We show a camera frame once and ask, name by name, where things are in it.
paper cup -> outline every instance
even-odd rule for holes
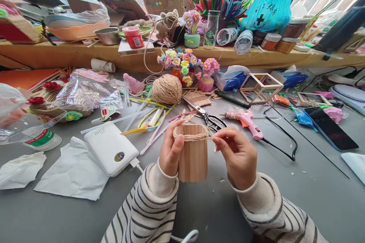
[[[217,43],[220,46],[224,46],[234,41],[238,36],[238,30],[236,28],[224,28],[218,32]]]
[[[112,62],[106,62],[103,60],[99,60],[96,58],[91,59],[91,68],[92,69],[98,69],[105,72],[115,72],[115,64]]]

plush animal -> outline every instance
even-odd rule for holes
[[[156,37],[160,39],[162,43],[167,43],[169,41],[172,41],[172,37],[176,27],[178,26],[178,22],[175,23],[175,26],[172,27],[172,25],[176,18],[179,17],[179,13],[176,9],[174,9],[174,11],[172,12],[162,12],[160,16],[161,18],[164,18],[164,20],[156,23]]]

wooden shelf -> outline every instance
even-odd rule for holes
[[[8,68],[28,66],[33,69],[68,66],[91,68],[91,59],[98,58],[115,63],[118,70],[147,72],[142,54],[121,57],[118,54],[119,45],[98,44],[87,48],[81,43],[56,42],[56,44],[57,46],[52,46],[49,42],[44,42],[36,45],[14,45],[10,42],[0,42],[0,65]],[[216,47],[213,50],[198,47],[193,49],[193,52],[203,61],[210,57],[219,59],[221,66],[243,65],[249,68],[271,69],[287,68],[294,64],[297,67],[365,66],[365,54],[338,53],[336,56],[342,59],[331,57],[328,61],[324,61],[324,54],[314,50],[309,52],[292,50],[289,54],[283,54],[274,50],[262,52],[251,49],[245,55],[237,55],[232,47]],[[161,65],[157,64],[157,56],[160,54],[160,47],[156,47],[154,53],[146,54],[146,63],[150,70],[156,72],[161,70]]]

pink glue gun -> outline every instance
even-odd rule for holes
[[[263,139],[263,134],[257,125],[252,121],[253,113],[250,110],[246,111],[228,111],[223,116],[230,120],[239,120],[242,128],[248,127],[250,129],[254,140]]]

phone screen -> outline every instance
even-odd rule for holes
[[[341,151],[359,148],[359,146],[319,107],[305,108],[321,131]]]

